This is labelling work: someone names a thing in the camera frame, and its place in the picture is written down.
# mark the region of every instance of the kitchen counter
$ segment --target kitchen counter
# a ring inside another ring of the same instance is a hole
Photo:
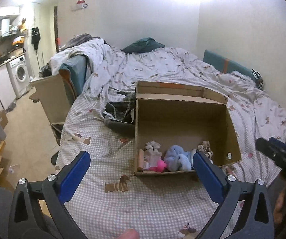
[[[3,65],[5,65],[6,63],[12,61],[13,59],[16,59],[16,58],[18,58],[18,57],[20,57],[20,56],[23,56],[24,54],[25,54],[25,52],[22,53],[22,54],[20,54],[20,55],[18,55],[18,56],[15,56],[15,57],[13,57],[13,58],[10,58],[10,59],[4,61],[3,63],[0,64],[0,67],[3,66]]]

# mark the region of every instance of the blue gripper pad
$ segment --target blue gripper pad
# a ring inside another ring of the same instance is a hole
[[[286,144],[284,144],[283,142],[279,141],[278,139],[271,137],[268,142],[270,142],[271,144],[273,144],[274,146],[277,146],[279,148],[282,148],[286,151]]]
[[[221,184],[211,167],[209,167],[209,164],[211,164],[212,168],[217,168],[217,171],[222,172],[222,170],[220,170],[216,165],[213,165],[208,159],[207,161],[205,161],[198,151],[194,154],[193,166],[196,170],[198,178],[203,183],[207,193],[211,197],[211,200],[213,202],[221,204],[224,201],[223,185]]]
[[[76,189],[89,169],[90,164],[90,154],[87,151],[81,151],[68,166],[65,166],[68,167],[69,172],[66,174],[59,186],[60,193],[58,198],[61,204],[64,204],[72,199]]]

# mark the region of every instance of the white wall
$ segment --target white wall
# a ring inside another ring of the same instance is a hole
[[[53,54],[56,54],[55,33],[54,33],[54,6],[50,5],[49,20],[50,20],[50,36],[51,36],[51,50]]]
[[[27,19],[25,24],[28,28],[28,32],[27,35],[25,35],[24,48],[27,51],[27,65],[31,66],[31,68],[28,68],[29,75],[32,76],[38,75],[39,65],[40,68],[43,66],[42,53],[44,58],[44,64],[46,64],[50,60],[50,58],[56,53],[55,49],[53,50],[52,45],[54,35],[51,35],[51,25],[53,25],[54,28],[54,20],[50,16],[51,8],[52,5],[44,5],[33,2],[25,3],[20,7],[20,15],[18,17],[19,20],[22,20],[22,18]],[[31,36],[35,34],[32,33],[32,28],[35,27],[39,28],[41,36],[37,53],[34,50],[34,46],[31,44]]]
[[[153,37],[166,46],[196,51],[199,2],[178,0],[85,0],[88,8],[72,11],[77,0],[59,0],[58,32],[61,45],[74,35],[100,36],[123,48]]]
[[[44,58],[44,64],[49,62],[50,58],[56,54],[54,33],[51,31],[54,29],[54,5],[40,4],[40,42],[39,42],[39,63],[43,66],[42,53]]]
[[[259,71],[286,108],[286,1],[207,0],[200,4],[197,55],[205,49]]]

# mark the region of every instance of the washing machine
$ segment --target washing machine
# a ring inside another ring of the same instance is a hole
[[[20,56],[7,63],[9,77],[12,83],[16,98],[20,98],[26,91],[30,79],[26,67],[25,57]]]

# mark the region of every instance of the tiled floor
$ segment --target tiled floor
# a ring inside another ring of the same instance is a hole
[[[40,102],[33,103],[28,94],[17,101],[16,108],[7,113],[6,145],[2,152],[5,178],[13,188],[20,178],[44,180],[55,172],[51,157],[59,150],[48,119]]]

